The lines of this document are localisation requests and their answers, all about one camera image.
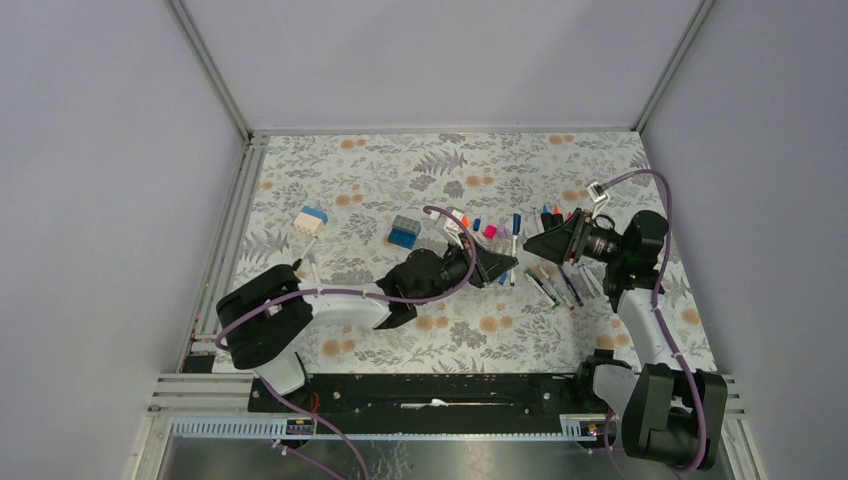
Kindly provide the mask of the blue highlighter black body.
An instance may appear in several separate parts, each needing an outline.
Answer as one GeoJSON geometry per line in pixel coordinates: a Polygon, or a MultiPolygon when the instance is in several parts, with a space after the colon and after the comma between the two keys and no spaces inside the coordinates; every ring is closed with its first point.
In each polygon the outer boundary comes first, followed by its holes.
{"type": "Polygon", "coordinates": [[[540,220],[545,231],[552,228],[552,214],[548,210],[546,206],[542,207],[542,212],[540,214],[540,220]]]}

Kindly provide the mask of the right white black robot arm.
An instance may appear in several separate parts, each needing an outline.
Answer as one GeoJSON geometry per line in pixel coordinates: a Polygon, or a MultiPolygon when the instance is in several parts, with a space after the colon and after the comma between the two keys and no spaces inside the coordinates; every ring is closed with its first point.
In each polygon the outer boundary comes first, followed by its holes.
{"type": "Polygon", "coordinates": [[[605,266],[603,294],[625,324],[641,364],[638,373],[609,352],[580,366],[575,402],[597,412],[605,405],[620,418],[625,453],[685,471],[715,463],[728,389],[723,377],[688,365],[662,315],[660,257],[669,223],[659,213],[637,212],[626,229],[600,226],[591,213],[543,213],[542,230],[523,248],[559,266],[587,257],[605,266]]]}

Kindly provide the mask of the white blue acrylic marker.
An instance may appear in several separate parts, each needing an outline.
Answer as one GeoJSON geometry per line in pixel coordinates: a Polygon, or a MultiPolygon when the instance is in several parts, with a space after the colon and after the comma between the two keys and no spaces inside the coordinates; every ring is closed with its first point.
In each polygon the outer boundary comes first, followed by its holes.
{"type": "MultiPolygon", "coordinates": [[[[511,256],[517,258],[518,253],[518,238],[521,230],[521,215],[519,213],[514,213],[512,217],[512,232],[511,232],[511,256]]],[[[516,273],[515,268],[517,263],[515,263],[509,271],[509,283],[511,287],[516,285],[516,273]]]]}

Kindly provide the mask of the blue white whiteboard marker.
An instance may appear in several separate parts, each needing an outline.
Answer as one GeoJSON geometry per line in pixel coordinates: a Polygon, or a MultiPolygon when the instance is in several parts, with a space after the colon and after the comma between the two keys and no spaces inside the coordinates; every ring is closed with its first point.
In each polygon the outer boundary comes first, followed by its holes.
{"type": "Polygon", "coordinates": [[[543,234],[545,232],[545,227],[544,227],[543,220],[541,218],[541,212],[538,209],[534,208],[533,209],[533,216],[534,216],[535,226],[537,227],[537,232],[539,234],[543,234]]]}

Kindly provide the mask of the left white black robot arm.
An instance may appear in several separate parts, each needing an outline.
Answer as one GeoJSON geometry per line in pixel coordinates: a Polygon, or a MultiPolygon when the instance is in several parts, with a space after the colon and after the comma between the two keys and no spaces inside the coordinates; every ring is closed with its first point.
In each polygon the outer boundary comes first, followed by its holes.
{"type": "Polygon", "coordinates": [[[456,245],[439,255],[412,251],[383,278],[363,286],[302,282],[292,265],[271,267],[225,295],[216,305],[219,348],[238,370],[251,370],[272,387],[288,411],[309,401],[310,385],[296,337],[310,326],[356,325],[395,329],[415,319],[417,308],[441,301],[464,285],[483,288],[516,267],[514,256],[456,245]]]}

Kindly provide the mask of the floral patterned table mat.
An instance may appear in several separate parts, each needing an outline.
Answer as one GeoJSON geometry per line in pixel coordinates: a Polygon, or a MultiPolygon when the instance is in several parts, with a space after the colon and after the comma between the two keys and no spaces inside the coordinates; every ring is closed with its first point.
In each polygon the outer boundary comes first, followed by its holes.
{"type": "Polygon", "coordinates": [[[568,373],[597,349],[637,366],[604,265],[523,248],[541,213],[587,210],[588,185],[608,180],[604,226],[662,211],[634,132],[273,136],[233,283],[299,261],[302,288],[386,280],[425,298],[391,329],[311,322],[297,372],[568,373]]]}

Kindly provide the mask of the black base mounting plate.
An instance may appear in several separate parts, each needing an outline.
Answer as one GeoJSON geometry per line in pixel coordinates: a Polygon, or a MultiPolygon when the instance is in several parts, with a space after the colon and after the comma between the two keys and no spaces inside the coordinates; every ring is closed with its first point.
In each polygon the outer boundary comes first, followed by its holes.
{"type": "Polygon", "coordinates": [[[354,435],[559,434],[565,420],[600,422],[606,404],[574,374],[314,374],[276,400],[260,380],[251,413],[316,413],[354,435]]]}

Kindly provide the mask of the teal green gel pen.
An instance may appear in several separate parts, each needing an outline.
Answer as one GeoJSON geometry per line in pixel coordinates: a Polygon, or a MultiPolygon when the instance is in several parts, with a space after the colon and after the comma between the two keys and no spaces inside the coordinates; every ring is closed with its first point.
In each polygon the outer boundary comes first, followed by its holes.
{"type": "Polygon", "coordinates": [[[546,295],[552,308],[556,308],[561,305],[561,302],[556,295],[546,286],[541,279],[541,276],[533,268],[528,269],[528,274],[533,278],[539,289],[546,295]]]}

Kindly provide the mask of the cream blue toy brick block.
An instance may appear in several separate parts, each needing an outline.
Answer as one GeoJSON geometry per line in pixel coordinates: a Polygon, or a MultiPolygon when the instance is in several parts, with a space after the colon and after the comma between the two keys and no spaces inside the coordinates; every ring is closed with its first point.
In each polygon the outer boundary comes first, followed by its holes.
{"type": "Polygon", "coordinates": [[[295,229],[303,234],[317,237],[329,222],[328,215],[312,207],[304,206],[294,219],[295,229]]]}

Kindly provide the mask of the blue grey toy brick block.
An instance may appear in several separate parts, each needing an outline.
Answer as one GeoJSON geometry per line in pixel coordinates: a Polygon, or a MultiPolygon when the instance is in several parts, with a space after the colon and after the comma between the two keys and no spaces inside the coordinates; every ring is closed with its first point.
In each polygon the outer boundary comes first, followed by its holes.
{"type": "Polygon", "coordinates": [[[392,221],[387,241],[398,247],[413,250],[421,231],[421,223],[403,215],[396,215],[392,221]]]}

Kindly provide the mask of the purple gel pen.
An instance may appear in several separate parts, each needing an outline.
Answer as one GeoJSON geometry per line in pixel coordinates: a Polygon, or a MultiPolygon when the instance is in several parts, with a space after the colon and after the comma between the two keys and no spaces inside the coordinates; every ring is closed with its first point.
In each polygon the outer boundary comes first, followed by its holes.
{"type": "Polygon", "coordinates": [[[574,300],[577,303],[577,305],[579,307],[583,307],[584,301],[582,300],[582,297],[578,293],[578,290],[577,290],[575,284],[573,283],[573,281],[571,280],[571,277],[567,274],[565,267],[563,265],[559,265],[558,270],[559,270],[560,275],[563,278],[563,281],[565,282],[566,287],[568,288],[570,294],[574,297],[574,300]]]}

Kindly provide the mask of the thin white green pen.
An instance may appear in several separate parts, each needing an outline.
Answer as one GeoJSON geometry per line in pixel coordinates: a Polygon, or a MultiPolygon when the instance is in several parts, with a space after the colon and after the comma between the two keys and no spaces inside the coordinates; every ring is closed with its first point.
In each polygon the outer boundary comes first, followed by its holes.
{"type": "Polygon", "coordinates": [[[550,308],[559,306],[559,302],[555,296],[552,296],[544,287],[540,279],[529,269],[524,271],[525,278],[533,286],[533,288],[544,298],[544,301],[550,308]]]}

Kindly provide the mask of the white black cap marker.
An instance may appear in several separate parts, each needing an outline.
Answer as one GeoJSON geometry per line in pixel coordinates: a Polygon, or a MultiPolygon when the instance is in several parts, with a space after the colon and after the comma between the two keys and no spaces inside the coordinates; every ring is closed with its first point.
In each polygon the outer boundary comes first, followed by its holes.
{"type": "Polygon", "coordinates": [[[318,237],[313,236],[307,243],[301,255],[292,264],[292,270],[299,278],[305,278],[306,275],[309,274],[310,279],[315,283],[319,283],[321,281],[320,265],[315,254],[312,252],[317,241],[318,237]]]}

